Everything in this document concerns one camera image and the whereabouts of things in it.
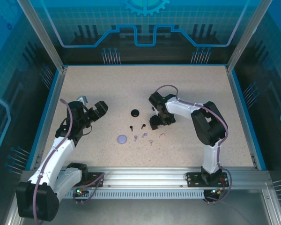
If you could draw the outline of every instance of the purple disc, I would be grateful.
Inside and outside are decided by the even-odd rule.
[[[118,137],[118,142],[119,142],[120,144],[125,144],[125,143],[127,142],[127,137],[126,137],[125,135],[120,135],[120,136]]]

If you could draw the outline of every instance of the wire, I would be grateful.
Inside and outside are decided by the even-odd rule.
[[[217,200],[216,198],[212,198],[212,197],[207,197],[207,198],[209,198],[209,199],[211,199],[211,200],[215,200],[215,202],[217,202],[217,201],[216,201],[216,200]],[[236,211],[243,219],[245,219],[249,224],[253,225],[253,223],[251,223],[250,220],[247,219],[247,218],[245,217],[245,215],[242,214],[242,213],[241,213],[237,208],[235,208],[233,205],[228,204],[228,203],[226,203],[226,202],[224,202],[224,201],[222,201],[221,203],[224,204],[224,205],[229,206],[230,208],[232,208],[232,209],[233,209],[234,211]]]
[[[92,127],[92,125],[90,125],[90,131],[88,132],[88,133],[86,133],[86,134],[83,134],[82,136],[85,136],[85,135],[88,135],[88,134],[90,134],[90,132],[92,132],[92,130],[93,130],[93,127]]]
[[[220,150],[221,150],[221,144],[228,138],[228,135],[229,135],[229,131],[228,131],[227,124],[226,124],[226,123],[224,122],[224,120],[223,120],[221,117],[219,117],[216,113],[214,113],[212,110],[210,110],[210,109],[204,107],[203,105],[199,105],[199,104],[196,104],[196,103],[185,102],[185,101],[183,101],[183,100],[181,100],[181,99],[178,99],[178,93],[179,93],[179,91],[178,91],[178,88],[175,87],[174,85],[166,84],[166,85],[163,85],[163,86],[157,88],[156,91],[160,90],[160,89],[163,88],[163,87],[173,87],[173,88],[176,90],[176,99],[177,99],[178,102],[181,102],[181,103],[186,104],[186,105],[195,106],[195,107],[204,109],[204,110],[207,111],[208,113],[212,114],[212,115],[213,115],[217,120],[219,120],[220,123],[224,126],[224,128],[225,128],[225,136],[224,136],[224,138],[221,139],[221,140],[219,141],[219,143],[218,143],[218,146],[217,146],[217,154],[216,154],[216,162],[217,162],[217,166],[218,166],[220,169],[227,171],[227,173],[229,174],[230,185],[229,185],[228,191],[227,191],[227,193],[224,195],[224,197],[222,197],[220,200],[217,200],[217,201],[216,201],[216,202],[221,202],[222,200],[224,200],[224,199],[228,196],[228,194],[230,193],[230,190],[231,190],[231,188],[232,188],[232,175],[231,175],[231,173],[230,173],[230,171],[229,171],[228,169],[223,168],[223,167],[221,166],[221,164],[220,164]]]
[[[156,89],[155,92],[157,92],[158,90],[160,90],[161,88],[164,88],[164,87],[172,87],[172,88],[175,88],[176,90],[176,99],[178,100],[178,88],[176,88],[174,85],[171,85],[171,84],[166,84],[166,85],[163,85],[163,86],[160,86],[159,88]]]
[[[41,172],[38,176],[36,186],[35,186],[34,191],[33,191],[33,199],[32,199],[33,218],[34,218],[34,221],[36,222],[37,225],[39,224],[38,219],[37,219],[37,190],[38,190],[39,183],[41,181],[41,178],[43,177],[44,170],[45,170],[50,158],[56,152],[56,150],[63,144],[63,142],[65,142],[67,137],[70,135],[71,130],[72,130],[72,126],[73,126],[73,115],[72,115],[71,108],[70,108],[69,104],[65,100],[63,100],[62,98],[60,99],[60,101],[67,106],[67,110],[69,111],[69,115],[70,115],[70,126],[69,126],[69,129],[67,131],[66,136],[61,140],[61,142],[56,146],[56,148],[53,149],[53,151],[50,153],[50,155],[45,160],[45,162],[44,162],[44,164],[41,168]]]
[[[89,196],[88,199],[78,201],[78,200],[76,200],[76,198],[73,196],[73,200],[76,201],[77,203],[85,203],[85,202],[88,202],[88,201],[95,195],[95,192],[97,191],[97,189],[98,189],[98,187],[99,187],[99,185],[100,185],[100,183],[101,183],[101,180],[103,179],[104,175],[105,175],[105,173],[103,172],[103,173],[102,173],[97,179],[95,179],[93,182],[91,182],[91,183],[89,183],[89,184],[87,184],[87,185],[84,185],[84,186],[74,187],[74,188],[86,188],[86,187],[89,187],[90,185],[95,184],[97,181],[99,181],[99,182],[97,183],[97,186],[96,186],[95,190],[94,190],[93,193]]]

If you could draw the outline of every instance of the black mounting plate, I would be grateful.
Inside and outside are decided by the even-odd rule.
[[[89,172],[87,181],[86,181],[85,183],[79,182],[78,184],[75,184],[75,187],[76,187],[76,186],[81,186],[81,185],[87,185],[87,184],[93,182],[95,179],[97,179],[101,174],[102,174],[101,172],[92,172],[92,173]],[[92,185],[88,186],[88,188],[89,188],[89,187],[90,187],[90,188],[91,188],[91,187],[92,187],[92,188],[97,187],[98,182],[100,182],[100,184],[99,184],[98,187],[99,187],[99,188],[102,188],[102,187],[103,187],[103,181],[104,181],[104,177],[103,177],[103,179],[101,179],[101,182],[100,182],[100,181],[97,181],[95,184],[92,184]]]
[[[227,173],[222,172],[219,174],[219,178],[223,178],[225,181],[225,188],[229,187],[229,181],[227,178]],[[210,185],[207,185],[205,181],[202,179],[200,172],[188,172],[185,175],[185,179],[187,181],[187,186],[189,188],[221,188],[223,184],[218,180],[217,182],[213,182]]]

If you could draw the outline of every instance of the white arm segment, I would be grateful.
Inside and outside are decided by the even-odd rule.
[[[181,103],[175,97],[170,98],[165,105],[169,113],[178,114],[188,119],[192,119],[191,114],[193,111],[200,109],[196,106]],[[219,142],[217,142],[213,147],[210,145],[204,145],[204,158],[202,166],[209,174],[215,173],[219,169],[219,167],[217,166],[216,157],[218,143]]]
[[[219,141],[215,143],[214,146],[204,145],[204,157],[203,157],[203,169],[209,174],[218,171],[219,167],[217,165],[217,146]]]
[[[50,152],[48,153],[47,157],[44,159],[43,163],[38,168],[38,170],[29,179],[32,184],[37,183],[38,176],[41,173],[41,168],[44,166],[45,160],[49,157],[50,153],[55,149],[55,147],[61,142],[62,139],[63,139],[63,137],[58,137],[58,138],[54,139],[53,146],[52,146]],[[65,142],[62,143],[62,145],[59,147],[59,149],[50,158],[50,160],[44,170],[43,177],[40,180],[40,183],[39,183],[40,185],[43,183],[47,183],[47,185],[50,186],[52,188],[52,190],[54,191],[54,185],[55,185],[57,176],[58,176],[64,162],[66,161],[66,159],[68,158],[70,153],[74,150],[74,148],[75,148],[75,145],[72,140],[67,139],[67,140],[65,140]]]
[[[82,172],[77,168],[67,168],[55,183],[54,192],[57,194],[59,202],[65,197],[68,191],[81,181]]]
[[[200,109],[199,107],[196,107],[196,106],[191,106],[191,105],[187,105],[187,104],[178,102],[178,100],[175,97],[170,98],[165,105],[166,105],[169,113],[178,114],[178,115],[186,117],[188,119],[192,118],[191,113],[193,111]]]

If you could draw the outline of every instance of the gray floor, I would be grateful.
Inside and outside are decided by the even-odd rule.
[[[225,202],[253,225],[267,225],[268,216],[259,191],[232,191]],[[231,206],[203,200],[93,200],[76,205],[63,200],[50,225],[247,225]],[[23,225],[34,225],[25,219]]]

